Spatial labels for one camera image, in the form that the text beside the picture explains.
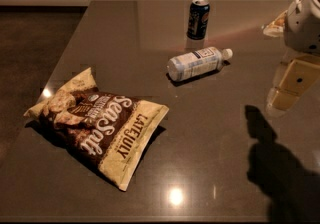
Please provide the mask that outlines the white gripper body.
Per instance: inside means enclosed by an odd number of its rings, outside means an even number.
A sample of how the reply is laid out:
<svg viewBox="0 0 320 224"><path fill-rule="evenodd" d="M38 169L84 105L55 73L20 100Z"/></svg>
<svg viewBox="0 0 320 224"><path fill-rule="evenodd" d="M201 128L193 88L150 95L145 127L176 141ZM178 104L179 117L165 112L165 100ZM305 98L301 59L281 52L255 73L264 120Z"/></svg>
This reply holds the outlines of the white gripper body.
<svg viewBox="0 0 320 224"><path fill-rule="evenodd" d="M320 0L294 0L290 4L284 41L296 51L320 54Z"/></svg>

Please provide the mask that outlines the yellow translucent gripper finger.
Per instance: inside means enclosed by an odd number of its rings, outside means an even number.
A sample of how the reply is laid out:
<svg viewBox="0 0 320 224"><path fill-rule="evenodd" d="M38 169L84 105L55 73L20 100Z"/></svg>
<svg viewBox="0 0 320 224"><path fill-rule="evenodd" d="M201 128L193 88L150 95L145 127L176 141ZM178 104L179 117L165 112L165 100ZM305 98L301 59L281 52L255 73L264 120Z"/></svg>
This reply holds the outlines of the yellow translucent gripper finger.
<svg viewBox="0 0 320 224"><path fill-rule="evenodd" d="M283 116L320 78L320 57L300 55L278 66L267 96L266 112Z"/></svg>

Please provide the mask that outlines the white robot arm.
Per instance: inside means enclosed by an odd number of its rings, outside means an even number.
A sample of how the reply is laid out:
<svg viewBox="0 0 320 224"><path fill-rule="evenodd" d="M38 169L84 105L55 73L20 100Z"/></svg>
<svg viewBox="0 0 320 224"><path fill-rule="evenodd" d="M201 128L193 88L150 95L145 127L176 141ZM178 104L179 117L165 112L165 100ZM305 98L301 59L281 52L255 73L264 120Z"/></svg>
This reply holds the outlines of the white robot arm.
<svg viewBox="0 0 320 224"><path fill-rule="evenodd" d="M284 115L320 77L320 0L293 0L263 34L282 37L286 51L267 97L269 115Z"/></svg>

